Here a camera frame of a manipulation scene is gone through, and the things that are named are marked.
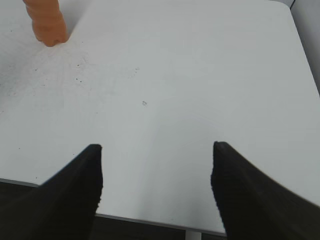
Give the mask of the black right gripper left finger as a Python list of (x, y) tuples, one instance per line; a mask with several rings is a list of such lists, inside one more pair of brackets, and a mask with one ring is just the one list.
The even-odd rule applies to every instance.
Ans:
[(90, 144), (42, 185), (0, 208), (0, 238), (88, 240), (102, 189), (102, 146)]

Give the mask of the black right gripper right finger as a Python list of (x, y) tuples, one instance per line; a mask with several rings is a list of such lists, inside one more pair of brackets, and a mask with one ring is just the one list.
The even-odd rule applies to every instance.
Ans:
[(213, 144), (211, 188), (229, 240), (318, 240), (320, 207), (264, 174), (227, 142)]

